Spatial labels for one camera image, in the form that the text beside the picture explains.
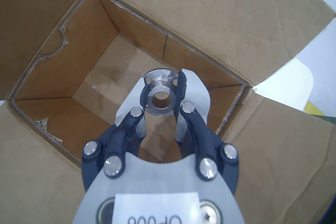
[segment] cardboard box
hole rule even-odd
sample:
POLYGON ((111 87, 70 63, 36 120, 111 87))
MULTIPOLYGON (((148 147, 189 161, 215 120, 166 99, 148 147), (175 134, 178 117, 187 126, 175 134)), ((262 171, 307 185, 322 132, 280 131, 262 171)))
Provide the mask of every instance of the cardboard box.
MULTIPOLYGON (((187 68, 209 89, 209 127, 239 151, 246 222, 316 222, 325 211, 335 126, 249 94, 335 17, 322 0, 0 1, 0 99, 72 160, 143 74, 187 68), (46 117, 47 130, 33 122, 46 117)), ((141 156, 178 159, 174 122, 148 122, 141 156)))

